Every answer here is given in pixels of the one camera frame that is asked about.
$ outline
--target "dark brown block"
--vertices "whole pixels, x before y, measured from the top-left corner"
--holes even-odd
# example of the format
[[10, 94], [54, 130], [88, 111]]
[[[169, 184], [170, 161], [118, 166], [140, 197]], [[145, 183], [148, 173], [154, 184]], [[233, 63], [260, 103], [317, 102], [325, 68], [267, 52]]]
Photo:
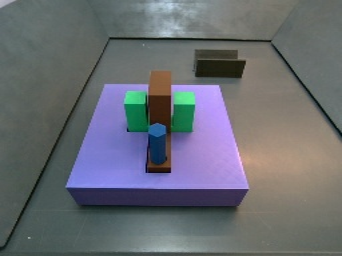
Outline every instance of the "dark brown block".
[[153, 164], [149, 160], [149, 153], [146, 157], [146, 172], [148, 173], [169, 173], [170, 172], [170, 133], [165, 135], [165, 162], [162, 164]]
[[150, 71], [148, 86], [149, 124], [160, 123], [170, 132], [170, 72]]
[[240, 78], [245, 60], [237, 59], [236, 50], [194, 50], [196, 77]]

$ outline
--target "blue hexagonal prism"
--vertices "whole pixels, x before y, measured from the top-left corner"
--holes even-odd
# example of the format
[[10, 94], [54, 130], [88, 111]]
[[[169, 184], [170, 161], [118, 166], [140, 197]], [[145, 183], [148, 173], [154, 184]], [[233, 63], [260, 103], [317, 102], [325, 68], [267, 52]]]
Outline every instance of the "blue hexagonal prism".
[[153, 164], [165, 161], [165, 126], [154, 123], [148, 128], [149, 158]]

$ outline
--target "green block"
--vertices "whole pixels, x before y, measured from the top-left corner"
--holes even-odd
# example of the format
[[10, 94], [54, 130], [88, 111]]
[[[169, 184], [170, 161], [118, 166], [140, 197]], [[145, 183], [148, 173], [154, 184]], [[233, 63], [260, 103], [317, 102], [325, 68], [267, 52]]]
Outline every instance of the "green block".
[[129, 132], [146, 132], [146, 92], [126, 91], [124, 97], [124, 111]]
[[192, 132], [194, 117], [193, 92], [173, 93], [172, 132]]

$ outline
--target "purple platform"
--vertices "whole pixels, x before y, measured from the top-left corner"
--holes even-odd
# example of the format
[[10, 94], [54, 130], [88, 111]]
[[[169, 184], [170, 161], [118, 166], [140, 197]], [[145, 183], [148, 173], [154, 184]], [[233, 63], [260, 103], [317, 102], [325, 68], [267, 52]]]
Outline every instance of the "purple platform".
[[172, 133], [172, 172], [145, 173], [148, 134], [126, 132], [124, 94], [146, 85], [105, 85], [69, 175], [80, 205], [237, 206], [248, 191], [218, 86], [194, 93], [192, 133]]

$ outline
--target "brown block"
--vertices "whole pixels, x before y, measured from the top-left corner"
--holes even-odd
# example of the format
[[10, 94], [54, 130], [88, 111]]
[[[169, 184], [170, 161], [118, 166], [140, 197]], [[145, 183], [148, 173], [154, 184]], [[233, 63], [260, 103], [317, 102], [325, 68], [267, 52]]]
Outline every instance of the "brown block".
[[170, 72], [150, 71], [148, 86], [149, 124], [160, 123], [170, 132]]
[[170, 133], [165, 135], [165, 162], [153, 164], [149, 160], [149, 151], [146, 153], [146, 172], [148, 173], [169, 173], [170, 172]]

